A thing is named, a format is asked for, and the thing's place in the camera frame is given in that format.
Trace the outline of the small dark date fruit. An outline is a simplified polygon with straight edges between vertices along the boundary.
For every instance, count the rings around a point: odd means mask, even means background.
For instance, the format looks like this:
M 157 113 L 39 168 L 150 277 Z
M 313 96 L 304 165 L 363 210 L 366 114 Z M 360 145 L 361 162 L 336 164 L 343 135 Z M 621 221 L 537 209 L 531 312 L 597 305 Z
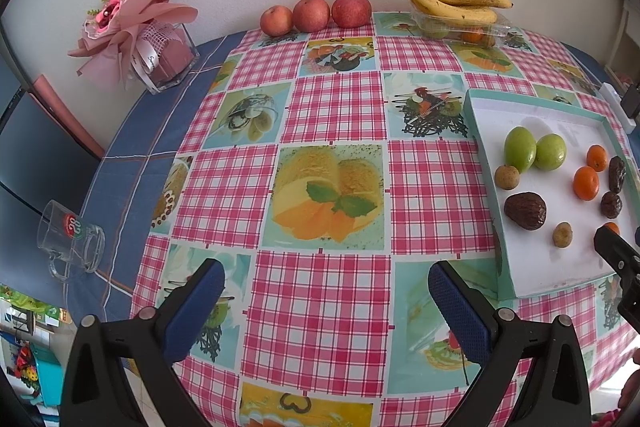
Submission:
M 604 217 L 610 220 L 616 219 L 623 209 L 623 202 L 620 199 L 620 195 L 617 193 L 608 191 L 606 192 L 600 202 L 600 211 Z

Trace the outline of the small brown kiwi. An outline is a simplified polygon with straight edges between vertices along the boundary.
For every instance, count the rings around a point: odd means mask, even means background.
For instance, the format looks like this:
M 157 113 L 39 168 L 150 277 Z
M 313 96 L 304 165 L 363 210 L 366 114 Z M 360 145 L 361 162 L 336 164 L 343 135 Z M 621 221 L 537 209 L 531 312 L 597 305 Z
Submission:
M 568 222 L 559 223 L 553 230 L 552 242 L 555 247 L 566 248 L 573 242 L 573 228 Z
M 496 187 L 511 191 L 520 184 L 520 176 L 520 172 L 514 166 L 502 165 L 496 169 L 494 181 Z

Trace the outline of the orange tangerine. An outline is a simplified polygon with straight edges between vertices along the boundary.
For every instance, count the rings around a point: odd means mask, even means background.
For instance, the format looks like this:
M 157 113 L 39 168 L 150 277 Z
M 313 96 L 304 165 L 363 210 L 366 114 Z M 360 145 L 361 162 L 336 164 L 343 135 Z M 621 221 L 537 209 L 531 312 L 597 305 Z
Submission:
M 599 175 L 590 166 L 578 168 L 574 174 L 573 191 L 575 195 L 588 202 L 596 198 L 600 190 Z
M 611 231 L 613 231 L 614 233 L 620 234 L 620 228 L 618 227 L 618 225 L 616 225 L 615 222 L 612 222 L 612 221 L 606 222 L 605 226 Z
M 595 172 L 603 172 L 608 167 L 608 154 L 605 148 L 598 144 L 591 145 L 586 155 L 586 163 Z

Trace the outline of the large dark avocado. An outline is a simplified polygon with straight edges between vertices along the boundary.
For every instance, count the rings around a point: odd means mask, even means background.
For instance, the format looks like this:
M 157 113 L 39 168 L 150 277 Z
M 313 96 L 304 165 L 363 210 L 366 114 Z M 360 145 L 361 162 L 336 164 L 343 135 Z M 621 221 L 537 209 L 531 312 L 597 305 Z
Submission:
M 527 231 L 540 229 L 547 219 L 547 205 L 540 195 L 522 192 L 509 196 L 503 206 L 506 217 Z

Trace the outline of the green pear-like fruit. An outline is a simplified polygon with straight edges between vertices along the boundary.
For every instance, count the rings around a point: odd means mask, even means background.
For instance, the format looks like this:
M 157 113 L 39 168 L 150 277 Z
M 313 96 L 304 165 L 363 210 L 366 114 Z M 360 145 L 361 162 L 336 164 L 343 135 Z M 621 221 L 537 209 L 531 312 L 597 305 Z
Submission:
M 532 132 L 524 127 L 513 128 L 504 140 L 503 153 L 506 165 L 518 169 L 519 173 L 527 171 L 537 154 L 537 142 Z

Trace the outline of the white tray with teal rim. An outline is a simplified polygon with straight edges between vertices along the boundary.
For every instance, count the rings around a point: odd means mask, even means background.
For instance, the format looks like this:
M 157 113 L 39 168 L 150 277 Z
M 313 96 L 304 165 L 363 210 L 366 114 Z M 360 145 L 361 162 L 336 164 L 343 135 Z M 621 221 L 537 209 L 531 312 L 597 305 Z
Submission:
M 608 155 L 623 156 L 608 120 L 589 110 L 544 98 L 480 89 L 468 91 L 463 110 L 478 146 L 491 221 L 498 237 L 500 299 L 562 291 L 611 275 L 612 268 L 593 248 L 594 233 L 606 221 L 599 199 L 585 202 L 573 191 L 575 171 L 585 164 L 591 145 L 602 145 Z M 556 133 L 567 147 L 560 168 L 529 168 L 515 187 L 516 193 L 534 192 L 546 202 L 546 222 L 535 231 L 526 231 L 506 217 L 503 206 L 510 194 L 496 187 L 494 181 L 496 169 L 505 163 L 504 140 L 515 127 L 528 129 L 536 139 Z M 573 242 L 566 248 L 555 247 L 552 242 L 553 230 L 561 222 L 568 222 L 573 228 Z

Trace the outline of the black power adapter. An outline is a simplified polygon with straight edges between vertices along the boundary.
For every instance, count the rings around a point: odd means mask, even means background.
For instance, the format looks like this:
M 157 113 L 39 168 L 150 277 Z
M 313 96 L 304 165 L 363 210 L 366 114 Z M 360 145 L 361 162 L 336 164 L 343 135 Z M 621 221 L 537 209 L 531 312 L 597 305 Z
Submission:
M 640 114 L 640 81 L 628 87 L 620 100 L 620 107 L 629 119 L 636 119 Z

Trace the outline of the blue underlying tablecloth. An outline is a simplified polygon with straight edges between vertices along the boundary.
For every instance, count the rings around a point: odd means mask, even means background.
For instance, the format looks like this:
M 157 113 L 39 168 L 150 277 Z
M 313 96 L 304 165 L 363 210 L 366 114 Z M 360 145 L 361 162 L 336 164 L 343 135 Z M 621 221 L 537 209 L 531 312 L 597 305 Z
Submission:
M 129 317 L 152 211 L 177 150 L 218 70 L 240 45 L 243 31 L 198 46 L 200 58 L 177 87 L 145 93 L 130 110 L 96 169 L 81 217 L 99 225 L 105 246 L 96 272 L 70 277 L 66 308 L 78 323 Z

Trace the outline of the white power strip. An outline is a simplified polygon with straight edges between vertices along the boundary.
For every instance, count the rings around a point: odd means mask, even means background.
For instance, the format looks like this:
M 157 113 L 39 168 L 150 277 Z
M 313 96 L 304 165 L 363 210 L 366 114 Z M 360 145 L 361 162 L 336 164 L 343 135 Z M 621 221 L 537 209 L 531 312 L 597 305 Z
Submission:
M 633 119 L 630 119 L 623 110 L 622 107 L 622 99 L 618 95 L 615 88 L 611 83 L 604 82 L 601 84 L 599 89 L 599 93 L 605 101 L 608 102 L 608 105 L 611 107 L 614 115 L 622 125 L 624 132 L 626 134 L 631 134 L 636 129 L 636 122 Z

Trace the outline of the pink checkered fruit tablecloth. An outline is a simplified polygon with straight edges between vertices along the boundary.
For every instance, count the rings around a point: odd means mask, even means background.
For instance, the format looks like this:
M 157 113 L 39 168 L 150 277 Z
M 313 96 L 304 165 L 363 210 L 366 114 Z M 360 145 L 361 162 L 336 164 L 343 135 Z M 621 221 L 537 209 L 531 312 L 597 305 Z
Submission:
M 629 141 L 565 44 L 423 38 L 409 14 L 248 32 L 209 87 L 152 213 L 132 306 L 208 258 L 224 292 L 176 373 L 216 426 L 438 426 L 477 368 L 426 286 L 447 258 L 496 293 L 471 89 L 562 102 Z

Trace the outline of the clear square vase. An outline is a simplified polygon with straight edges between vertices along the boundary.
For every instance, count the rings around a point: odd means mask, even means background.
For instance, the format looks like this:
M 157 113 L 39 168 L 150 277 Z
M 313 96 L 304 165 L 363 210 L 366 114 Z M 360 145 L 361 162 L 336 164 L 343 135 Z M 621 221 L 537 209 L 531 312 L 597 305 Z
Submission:
M 131 74 L 151 94 L 160 94 L 182 83 L 199 57 L 186 26 L 154 20 L 134 43 Z

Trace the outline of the pink wrapped flower bouquet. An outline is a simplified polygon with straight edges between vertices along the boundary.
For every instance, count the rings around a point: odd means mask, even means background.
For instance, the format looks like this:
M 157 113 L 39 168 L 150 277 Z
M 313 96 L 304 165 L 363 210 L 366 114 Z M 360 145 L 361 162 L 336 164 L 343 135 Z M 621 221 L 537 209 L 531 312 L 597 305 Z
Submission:
M 77 48 L 68 55 L 85 61 L 78 76 L 104 89 L 125 86 L 139 80 L 131 74 L 131 55 L 146 25 L 157 20 L 186 26 L 197 17 L 193 6 L 172 0 L 101 0 L 87 13 Z

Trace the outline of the lower yellow banana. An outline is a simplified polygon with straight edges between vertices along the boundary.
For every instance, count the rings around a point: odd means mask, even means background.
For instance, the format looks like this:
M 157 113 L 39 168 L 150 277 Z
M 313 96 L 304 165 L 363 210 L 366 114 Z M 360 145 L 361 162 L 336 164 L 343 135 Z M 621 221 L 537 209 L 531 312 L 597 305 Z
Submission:
M 457 22 L 492 24 L 498 15 L 486 6 L 455 6 L 438 0 L 410 0 L 422 13 L 451 18 Z

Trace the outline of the far pale red apple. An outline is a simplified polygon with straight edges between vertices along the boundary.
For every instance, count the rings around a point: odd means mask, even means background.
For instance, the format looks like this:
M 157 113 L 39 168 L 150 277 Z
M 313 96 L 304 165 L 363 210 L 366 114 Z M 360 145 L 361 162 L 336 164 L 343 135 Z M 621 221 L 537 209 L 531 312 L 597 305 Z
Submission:
M 284 5 L 273 5 L 262 13 L 259 27 L 269 37 L 281 37 L 293 28 L 293 12 Z

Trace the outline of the red apple nearest bananas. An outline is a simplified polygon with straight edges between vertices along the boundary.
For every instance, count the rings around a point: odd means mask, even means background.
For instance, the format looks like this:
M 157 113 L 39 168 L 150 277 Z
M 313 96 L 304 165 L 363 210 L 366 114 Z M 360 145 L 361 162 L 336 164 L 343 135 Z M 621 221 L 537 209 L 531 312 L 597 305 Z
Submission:
M 335 0 L 331 15 L 339 28 L 357 28 L 369 23 L 372 6 L 369 0 Z

